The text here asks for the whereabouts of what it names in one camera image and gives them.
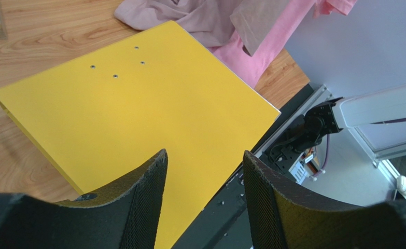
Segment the dusty pink printed t shirt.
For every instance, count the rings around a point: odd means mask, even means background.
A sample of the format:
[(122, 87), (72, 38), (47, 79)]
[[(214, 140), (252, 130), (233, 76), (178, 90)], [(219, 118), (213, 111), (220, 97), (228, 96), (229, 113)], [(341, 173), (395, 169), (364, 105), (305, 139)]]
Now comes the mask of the dusty pink printed t shirt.
[(114, 16), (135, 30), (175, 21), (205, 47), (220, 47), (237, 32), (253, 55), (288, 1), (123, 1)]

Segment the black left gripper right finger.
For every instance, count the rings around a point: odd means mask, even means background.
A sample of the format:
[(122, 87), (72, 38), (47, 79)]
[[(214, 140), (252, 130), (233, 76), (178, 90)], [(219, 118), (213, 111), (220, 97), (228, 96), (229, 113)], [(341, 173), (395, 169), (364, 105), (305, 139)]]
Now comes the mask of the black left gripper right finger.
[(361, 207), (313, 192), (243, 156), (254, 248), (406, 248), (406, 200)]

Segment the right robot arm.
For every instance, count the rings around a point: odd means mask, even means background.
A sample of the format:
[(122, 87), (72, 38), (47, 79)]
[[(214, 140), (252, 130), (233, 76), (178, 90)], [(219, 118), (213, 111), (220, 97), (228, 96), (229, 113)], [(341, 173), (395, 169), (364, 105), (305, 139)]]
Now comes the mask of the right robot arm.
[(362, 125), (406, 122), (406, 85), (352, 98), (336, 98), (319, 103), (283, 130), (264, 151), (269, 166), (287, 175), (306, 150), (319, 145), (323, 137)]

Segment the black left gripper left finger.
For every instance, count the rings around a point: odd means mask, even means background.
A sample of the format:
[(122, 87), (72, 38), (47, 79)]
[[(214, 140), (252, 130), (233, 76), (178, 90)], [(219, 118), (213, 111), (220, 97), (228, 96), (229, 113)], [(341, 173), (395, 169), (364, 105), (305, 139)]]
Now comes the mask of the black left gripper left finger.
[(0, 248), (153, 248), (167, 166), (162, 149), (75, 200), (0, 193)]

